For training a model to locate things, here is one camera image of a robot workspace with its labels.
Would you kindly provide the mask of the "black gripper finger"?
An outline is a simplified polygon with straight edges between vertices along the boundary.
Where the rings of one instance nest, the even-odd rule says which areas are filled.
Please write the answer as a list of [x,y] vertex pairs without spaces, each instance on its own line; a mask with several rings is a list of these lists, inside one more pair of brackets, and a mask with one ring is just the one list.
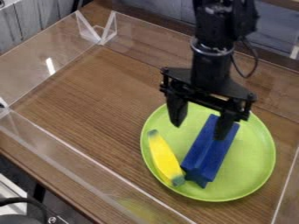
[[230,133],[234,122],[236,121],[238,115],[235,112],[223,110],[218,118],[214,130],[214,138],[216,140],[223,140]]
[[178,95],[171,94],[167,96],[167,109],[172,125],[179,127],[187,116],[188,102]]

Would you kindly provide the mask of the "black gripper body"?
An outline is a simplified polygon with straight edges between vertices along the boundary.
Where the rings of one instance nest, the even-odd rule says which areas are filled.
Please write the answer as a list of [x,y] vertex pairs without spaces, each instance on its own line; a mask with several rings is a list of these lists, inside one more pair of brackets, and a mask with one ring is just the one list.
[[160,91],[164,93],[166,101],[168,95],[178,95],[187,102],[198,103],[219,112],[223,110],[235,112],[236,121],[246,121],[258,97],[230,76],[231,66],[236,68],[243,78],[248,78],[258,68],[258,52],[250,43],[244,46],[255,59],[248,75],[240,72],[236,65],[234,47],[219,49],[191,43],[191,68],[164,67],[162,69]]

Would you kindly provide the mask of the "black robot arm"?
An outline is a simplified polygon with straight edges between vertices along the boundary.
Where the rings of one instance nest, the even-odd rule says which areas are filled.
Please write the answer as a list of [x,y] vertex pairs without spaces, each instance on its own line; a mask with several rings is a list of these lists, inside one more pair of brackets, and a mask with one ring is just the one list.
[[196,103],[219,111],[214,138],[227,137],[235,122],[247,120],[256,95],[230,75],[236,68],[235,43],[248,43],[256,30],[255,0],[192,0],[195,33],[191,37],[190,68],[164,67],[160,91],[166,96],[174,126],[183,124],[188,104]]

